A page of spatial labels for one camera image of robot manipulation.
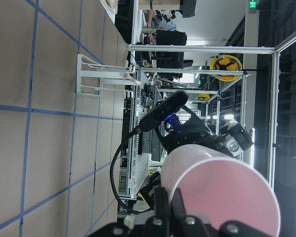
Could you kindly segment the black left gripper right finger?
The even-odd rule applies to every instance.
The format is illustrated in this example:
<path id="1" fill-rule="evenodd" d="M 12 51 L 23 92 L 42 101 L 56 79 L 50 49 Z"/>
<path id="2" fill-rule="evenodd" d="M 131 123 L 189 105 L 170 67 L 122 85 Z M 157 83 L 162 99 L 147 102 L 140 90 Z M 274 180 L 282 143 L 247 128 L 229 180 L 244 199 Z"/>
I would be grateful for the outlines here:
<path id="1" fill-rule="evenodd" d="M 176 220 L 186 217 L 186 210 L 180 188 L 176 188 L 172 197 L 172 216 Z"/>

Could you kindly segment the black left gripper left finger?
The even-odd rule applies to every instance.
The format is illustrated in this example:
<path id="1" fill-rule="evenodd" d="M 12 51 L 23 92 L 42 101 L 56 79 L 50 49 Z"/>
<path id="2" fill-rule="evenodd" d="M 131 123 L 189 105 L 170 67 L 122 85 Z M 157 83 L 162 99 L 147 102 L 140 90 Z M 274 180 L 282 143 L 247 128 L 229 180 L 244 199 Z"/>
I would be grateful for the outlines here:
<path id="1" fill-rule="evenodd" d="M 161 218 L 169 218 L 171 215 L 168 194 L 164 187 L 154 189 L 154 211 Z"/>

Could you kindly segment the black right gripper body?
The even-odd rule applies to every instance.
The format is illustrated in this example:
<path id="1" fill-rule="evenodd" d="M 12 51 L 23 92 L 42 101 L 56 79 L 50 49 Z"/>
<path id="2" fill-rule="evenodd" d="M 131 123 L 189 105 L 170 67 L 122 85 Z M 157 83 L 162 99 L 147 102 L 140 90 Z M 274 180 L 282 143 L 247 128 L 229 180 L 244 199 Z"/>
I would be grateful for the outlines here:
<path id="1" fill-rule="evenodd" d="M 195 113 L 188 108 L 185 110 L 191 114 L 185 123 L 181 123 L 176 114 L 164 121 L 168 134 L 162 137 L 162 146 L 167 153 L 183 145 L 195 144 L 235 158 L 253 145 L 251 137 L 237 121 L 227 122 L 221 128 L 221 134 L 214 135 Z"/>

